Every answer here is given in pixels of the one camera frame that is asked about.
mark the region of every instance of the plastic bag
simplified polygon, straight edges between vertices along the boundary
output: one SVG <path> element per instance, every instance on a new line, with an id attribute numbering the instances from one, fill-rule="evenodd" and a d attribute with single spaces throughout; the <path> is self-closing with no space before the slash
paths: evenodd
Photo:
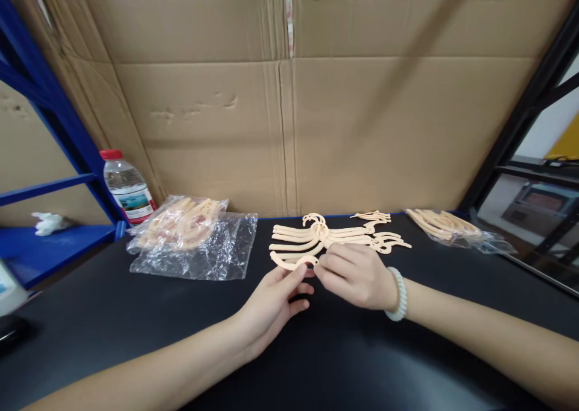
<path id="1" fill-rule="evenodd" d="M 134 239 L 127 250 L 139 253 L 131 272 L 213 281 L 245 278 L 258 215 L 216 212 L 200 220 L 183 207 L 189 202 L 180 203 L 187 198 L 169 198 L 155 216 L 131 229 Z M 190 200 L 200 204 L 206 199 Z M 227 205 L 219 203 L 223 209 Z M 194 236 L 184 229 L 192 229 Z"/>
<path id="2" fill-rule="evenodd" d="M 476 248 L 484 254 L 516 254 L 517 252 L 503 236 L 482 231 L 448 212 L 424 209 L 406 209 L 405 212 L 430 239 L 442 245 Z"/>
<path id="3" fill-rule="evenodd" d="M 194 249 L 211 236 L 218 212 L 228 204 L 229 200 L 169 196 L 154 214 L 127 231 L 134 236 L 127 250 L 137 254 L 159 246 L 173 251 Z"/>

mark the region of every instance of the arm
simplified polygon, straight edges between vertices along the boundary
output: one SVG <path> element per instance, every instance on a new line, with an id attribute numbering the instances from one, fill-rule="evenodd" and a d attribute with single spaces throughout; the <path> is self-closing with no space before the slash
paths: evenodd
<path id="1" fill-rule="evenodd" d="M 27 411 L 176 410 L 256 358 L 286 322 L 307 309 L 297 294 L 312 294 L 302 280 L 305 265 L 265 275 L 247 303 L 232 317 L 191 337 L 65 387 Z"/>
<path id="2" fill-rule="evenodd" d="M 359 307 L 396 311 L 397 287 L 374 250 L 330 247 L 314 267 L 329 291 Z M 548 405 L 579 409 L 579 342 L 405 279 L 407 319 L 475 354 Z"/>

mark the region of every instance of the black tabletop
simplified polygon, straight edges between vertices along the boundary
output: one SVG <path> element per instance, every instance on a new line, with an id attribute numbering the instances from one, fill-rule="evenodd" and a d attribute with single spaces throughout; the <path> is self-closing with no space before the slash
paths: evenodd
<path id="1" fill-rule="evenodd" d="M 328 218 L 330 228 L 360 225 Z M 2 409 L 19 409 L 73 381 L 169 345 L 235 313 L 273 268 L 275 224 L 261 220 L 245 280 L 188 281 L 130 273 L 127 239 L 112 244 L 18 310 L 36 333 L 0 358 Z M 512 263 L 431 241 L 404 215 L 383 259 L 415 281 L 579 339 L 579 301 Z M 308 311 L 263 355 L 189 405 L 231 410 L 494 410 L 543 407 L 490 366 L 440 336 L 362 310 L 312 278 Z"/>

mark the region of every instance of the finger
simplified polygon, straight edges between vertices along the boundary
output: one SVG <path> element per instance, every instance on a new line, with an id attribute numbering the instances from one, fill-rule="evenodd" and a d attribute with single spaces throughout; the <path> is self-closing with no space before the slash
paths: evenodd
<path id="1" fill-rule="evenodd" d="M 344 278 L 334 274 L 334 272 L 324 268 L 320 264 L 314 266 L 314 271 L 327 290 L 343 299 L 349 300 L 352 293 L 352 286 Z"/>
<path id="2" fill-rule="evenodd" d="M 300 299 L 299 301 L 294 301 L 289 306 L 289 317 L 294 317 L 298 313 L 305 311 L 309 308 L 309 301 L 307 299 Z"/>
<path id="3" fill-rule="evenodd" d="M 348 262 L 348 260 L 344 260 L 342 257 L 338 257 L 332 253 L 327 253 L 321 256 L 320 265 L 346 279 L 351 278 L 356 270 L 356 267 Z"/>
<path id="4" fill-rule="evenodd" d="M 308 283 L 300 283 L 297 285 L 297 287 L 294 289 L 293 292 L 291 292 L 288 296 L 288 299 L 293 298 L 295 295 L 300 295 L 300 294 L 307 294 L 307 295 L 313 295 L 314 294 L 314 288 L 311 284 Z"/>
<path id="5" fill-rule="evenodd" d="M 360 244 L 347 244 L 353 251 L 356 251 L 361 254 L 371 254 L 375 253 L 375 251 L 370 248 L 368 245 L 360 245 Z"/>
<path id="6" fill-rule="evenodd" d="M 291 292 L 293 292 L 297 285 L 302 282 L 306 276 L 307 271 L 308 267 L 302 263 L 301 265 L 298 265 L 298 267 L 293 270 L 287 277 L 277 283 L 276 286 L 280 288 L 281 292 L 288 296 Z"/>
<path id="7" fill-rule="evenodd" d="M 277 282 L 280 282 L 289 274 L 290 271 L 288 271 L 287 269 L 284 269 L 281 266 L 276 266 L 274 269 L 270 270 L 267 274 L 265 274 L 261 281 L 268 285 L 272 285 Z"/>
<path id="8" fill-rule="evenodd" d="M 326 253 L 334 254 L 356 264 L 356 258 L 359 256 L 359 253 L 355 249 L 352 249 L 352 245 L 355 246 L 356 244 L 332 244 Z"/>

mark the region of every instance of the cardboard sheet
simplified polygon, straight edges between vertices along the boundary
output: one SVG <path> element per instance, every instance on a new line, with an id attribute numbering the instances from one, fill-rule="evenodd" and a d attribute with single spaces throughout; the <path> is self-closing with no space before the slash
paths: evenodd
<path id="1" fill-rule="evenodd" d="M 33 0 L 97 142 L 156 198 L 261 216 L 458 205 L 575 0 Z"/>
<path id="2" fill-rule="evenodd" d="M 293 1 L 304 214 L 457 207 L 574 2 Z"/>

